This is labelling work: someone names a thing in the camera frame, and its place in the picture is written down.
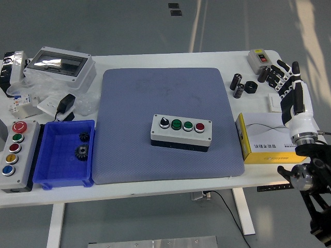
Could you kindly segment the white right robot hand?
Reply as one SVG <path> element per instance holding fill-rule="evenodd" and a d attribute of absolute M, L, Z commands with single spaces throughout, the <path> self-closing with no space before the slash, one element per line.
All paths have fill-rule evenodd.
<path fill-rule="evenodd" d="M 277 60 L 271 65 L 267 82 L 281 98 L 281 119 L 290 131 L 293 144 L 314 144 L 318 131 L 313 121 L 313 107 L 307 84 L 302 80 L 298 62 L 291 65 Z"/>

